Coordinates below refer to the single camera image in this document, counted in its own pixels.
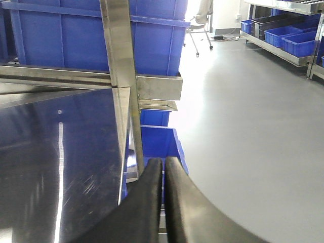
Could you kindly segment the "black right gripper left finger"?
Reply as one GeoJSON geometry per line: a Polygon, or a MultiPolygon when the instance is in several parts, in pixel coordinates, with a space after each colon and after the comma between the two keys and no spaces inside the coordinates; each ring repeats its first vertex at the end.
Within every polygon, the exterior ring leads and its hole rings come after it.
{"type": "Polygon", "coordinates": [[[151,158],[118,207],[72,242],[158,242],[163,162],[151,158]]]}

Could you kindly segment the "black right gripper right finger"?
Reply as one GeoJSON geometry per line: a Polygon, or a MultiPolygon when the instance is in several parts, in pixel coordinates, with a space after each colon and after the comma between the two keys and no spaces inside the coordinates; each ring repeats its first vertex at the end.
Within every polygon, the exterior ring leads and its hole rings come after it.
{"type": "Polygon", "coordinates": [[[177,157],[165,161],[165,213],[168,242],[265,242],[215,207],[177,157]]]}

